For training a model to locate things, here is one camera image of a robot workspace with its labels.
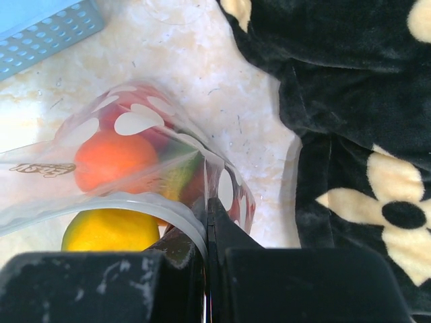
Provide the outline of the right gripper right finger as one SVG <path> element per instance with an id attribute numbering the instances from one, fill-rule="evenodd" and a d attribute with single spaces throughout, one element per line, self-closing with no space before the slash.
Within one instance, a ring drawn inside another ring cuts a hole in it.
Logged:
<path id="1" fill-rule="evenodd" d="M 221 202 L 207 211 L 210 322 L 409 322 L 383 258 L 362 249 L 267 249 Z"/>

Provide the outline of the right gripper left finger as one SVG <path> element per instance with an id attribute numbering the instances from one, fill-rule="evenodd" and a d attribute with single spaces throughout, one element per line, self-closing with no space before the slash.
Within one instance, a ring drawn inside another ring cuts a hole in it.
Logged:
<path id="1" fill-rule="evenodd" d="M 170 228 L 143 252 L 27 252 L 1 270 L 2 322 L 201 322 L 203 261 Z"/>

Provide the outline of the yellow lemon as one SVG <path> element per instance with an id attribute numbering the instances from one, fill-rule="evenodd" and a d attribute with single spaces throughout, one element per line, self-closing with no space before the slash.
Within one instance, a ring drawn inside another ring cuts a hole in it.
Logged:
<path id="1" fill-rule="evenodd" d="M 151 215 L 125 209 L 96 209 L 79 212 L 67 226 L 62 251 L 138 251 L 160 239 L 158 224 Z"/>

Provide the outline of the orange fruit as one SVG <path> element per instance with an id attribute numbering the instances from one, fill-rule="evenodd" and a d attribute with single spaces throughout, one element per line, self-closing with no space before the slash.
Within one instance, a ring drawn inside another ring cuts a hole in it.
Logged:
<path id="1" fill-rule="evenodd" d="M 74 158 L 75 182 L 84 192 L 148 171 L 159 162 L 153 145 L 140 135 L 100 131 L 84 142 Z"/>

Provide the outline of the clear dotted zip bag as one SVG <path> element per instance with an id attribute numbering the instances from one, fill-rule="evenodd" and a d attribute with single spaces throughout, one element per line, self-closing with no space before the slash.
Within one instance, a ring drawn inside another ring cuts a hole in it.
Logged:
<path id="1" fill-rule="evenodd" d="M 71 115 L 54 138 L 1 154 L 1 234 L 56 219 L 62 248 L 142 250 L 159 225 L 204 248 L 217 199 L 249 232 L 253 195 L 186 111 L 148 81 L 118 85 Z"/>

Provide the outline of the red apple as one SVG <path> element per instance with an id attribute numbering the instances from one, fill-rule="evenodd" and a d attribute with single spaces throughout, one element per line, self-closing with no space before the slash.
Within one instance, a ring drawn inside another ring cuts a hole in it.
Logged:
<path id="1" fill-rule="evenodd" d="M 169 141 L 161 129 L 173 129 L 174 106 L 150 85 L 121 85 L 111 89 L 94 109 L 100 128 L 123 136 L 140 135 L 157 152 Z"/>

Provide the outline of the light blue plastic basket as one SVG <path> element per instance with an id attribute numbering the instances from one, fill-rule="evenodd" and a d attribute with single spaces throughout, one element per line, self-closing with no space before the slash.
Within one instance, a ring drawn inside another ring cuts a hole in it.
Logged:
<path id="1" fill-rule="evenodd" d="M 104 28 L 95 1 L 1 1 L 1 80 Z"/>

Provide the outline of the red yellow mango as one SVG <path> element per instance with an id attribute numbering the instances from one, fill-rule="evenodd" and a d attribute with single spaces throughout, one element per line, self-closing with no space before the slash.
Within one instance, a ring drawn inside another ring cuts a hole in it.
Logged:
<path id="1" fill-rule="evenodd" d="M 249 187 L 232 164 L 226 163 L 223 168 L 212 164 L 198 167 L 182 189 L 179 199 L 191 207 L 200 197 L 218 198 L 231 221 L 250 234 L 256 203 Z"/>

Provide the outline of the green orange mango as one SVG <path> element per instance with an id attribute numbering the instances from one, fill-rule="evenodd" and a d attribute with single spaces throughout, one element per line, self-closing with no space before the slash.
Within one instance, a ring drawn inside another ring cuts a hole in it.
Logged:
<path id="1" fill-rule="evenodd" d="M 202 156 L 196 147 L 178 142 L 169 144 L 162 154 L 162 161 L 167 163 L 167 167 L 161 175 L 159 193 L 166 199 L 179 201 L 201 160 Z"/>

